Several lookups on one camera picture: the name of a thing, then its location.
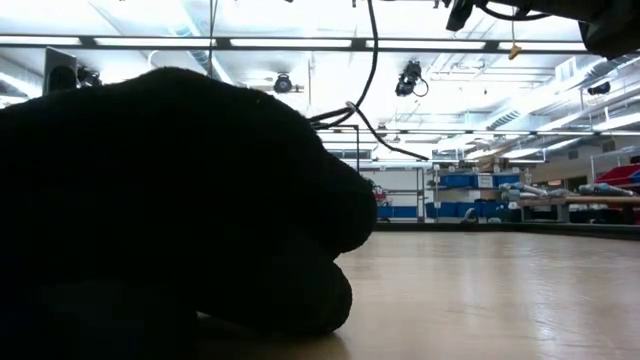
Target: black fabric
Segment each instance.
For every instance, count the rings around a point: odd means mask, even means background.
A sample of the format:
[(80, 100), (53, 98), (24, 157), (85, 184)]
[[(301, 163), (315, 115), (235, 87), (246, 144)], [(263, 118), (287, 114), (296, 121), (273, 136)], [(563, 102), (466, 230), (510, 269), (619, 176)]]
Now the black fabric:
[(306, 118), (174, 68), (1, 110), (0, 173), (11, 293), (170, 284), (190, 311), (275, 332), (344, 322), (332, 260), (376, 221), (371, 186)]

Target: black cable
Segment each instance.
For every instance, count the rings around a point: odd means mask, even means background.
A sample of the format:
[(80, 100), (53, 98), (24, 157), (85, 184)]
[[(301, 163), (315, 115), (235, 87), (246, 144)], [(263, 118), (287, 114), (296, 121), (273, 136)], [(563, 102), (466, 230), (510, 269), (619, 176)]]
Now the black cable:
[[(373, 10), (373, 0), (367, 0), (367, 5), (369, 7), (369, 19), (371, 20), (371, 32), (373, 33), (373, 57), (371, 59), (371, 71), (369, 72), (369, 78), (367, 79), (366, 84), (364, 85), (364, 89), (362, 90), (362, 94), (358, 99), (358, 102), (355, 103), (356, 108), (360, 108), (362, 103), (364, 102), (367, 93), (369, 92), (369, 88), (371, 87), (371, 83), (373, 82), (373, 77), (376, 74), (376, 69), (378, 68), (378, 25), (376, 22), (376, 14)], [(352, 115), (354, 111), (350, 111), (343, 117), (338, 120), (332, 121), (330, 123), (321, 123), (320, 120), (327, 119), (327, 114), (320, 114), (309, 119), (314, 129), (316, 130), (324, 130), (329, 129), (333, 126), (340, 125), (343, 122), (347, 121)]]
[(218, 0), (209, 0), (209, 77), (213, 78), (213, 27), (216, 23), (216, 16), (218, 15)]
[(420, 81), (422, 81), (422, 83), (427, 87), (427, 90), (424, 92), (424, 94), (418, 94), (416, 93), (415, 90), (413, 90), (413, 95), (417, 96), (417, 97), (425, 97), (427, 95), (429, 95), (429, 83), (423, 79), (422, 77), (420, 78)]
[(353, 110), (354, 113), (357, 113), (360, 118), (362, 118), (362, 121), (364, 122), (364, 124), (367, 126), (367, 128), (369, 129), (369, 131), (371, 132), (371, 134), (373, 135), (374, 138), (376, 138), (376, 140), (378, 140), (378, 142), (380, 144), (382, 144), (384, 147), (386, 147), (387, 149), (391, 150), (391, 151), (395, 151), (395, 152), (399, 152), (401, 154), (405, 154), (405, 155), (409, 155), (412, 156), (418, 160), (423, 160), (423, 161), (429, 161), (429, 158), (426, 156), (422, 156), (420, 154), (416, 154), (414, 152), (411, 152), (409, 150), (404, 150), (404, 149), (400, 149), (397, 148), (395, 146), (391, 146), (389, 144), (387, 144), (386, 141), (384, 141), (384, 139), (378, 135), (378, 133), (376, 132), (376, 130), (373, 128), (373, 126), (371, 126), (371, 123), (369, 122), (369, 119), (367, 119), (367, 117), (364, 115), (364, 113), (362, 112), (362, 110), (360, 110), (360, 108), (358, 108), (354, 103), (352, 102), (348, 102), (347, 106), (349, 108), (351, 108)]
[(496, 19), (505, 20), (505, 21), (536, 21), (536, 20), (546, 19), (551, 16), (549, 14), (512, 16), (512, 15), (501, 14), (497, 11), (493, 11), (489, 9), (486, 4), (478, 4), (476, 6), (480, 8), (480, 10), (487, 13), (488, 15), (493, 16)]

